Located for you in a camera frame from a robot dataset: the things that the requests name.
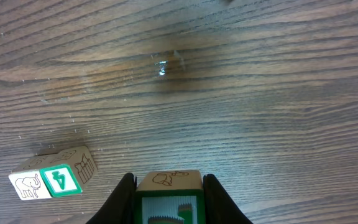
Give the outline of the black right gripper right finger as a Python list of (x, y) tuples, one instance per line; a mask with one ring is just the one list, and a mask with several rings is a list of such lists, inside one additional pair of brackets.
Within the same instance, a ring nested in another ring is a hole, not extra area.
[(213, 174), (203, 177), (206, 224), (253, 224)]

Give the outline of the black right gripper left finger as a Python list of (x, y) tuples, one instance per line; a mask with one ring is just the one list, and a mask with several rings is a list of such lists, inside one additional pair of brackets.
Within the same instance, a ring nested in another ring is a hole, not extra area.
[(126, 173), (103, 206), (86, 224), (134, 224), (137, 179)]

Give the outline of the mint green top block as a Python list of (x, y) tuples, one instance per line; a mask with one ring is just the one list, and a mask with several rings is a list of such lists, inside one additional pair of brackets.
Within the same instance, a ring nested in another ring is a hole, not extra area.
[(149, 172), (135, 191), (136, 224), (206, 224), (198, 170)]

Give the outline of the green top wooden block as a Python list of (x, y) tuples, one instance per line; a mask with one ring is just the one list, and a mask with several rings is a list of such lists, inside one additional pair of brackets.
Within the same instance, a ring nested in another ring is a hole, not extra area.
[(82, 194), (98, 173), (87, 146), (65, 149), (52, 155), (40, 170), (52, 197)]

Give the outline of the green R wooden block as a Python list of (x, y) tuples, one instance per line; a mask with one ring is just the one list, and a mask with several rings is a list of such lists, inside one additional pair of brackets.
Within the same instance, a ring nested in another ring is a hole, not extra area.
[(10, 174), (15, 191), (21, 200), (38, 200), (52, 198), (40, 170), (50, 166), (56, 154), (34, 156), (16, 167)]

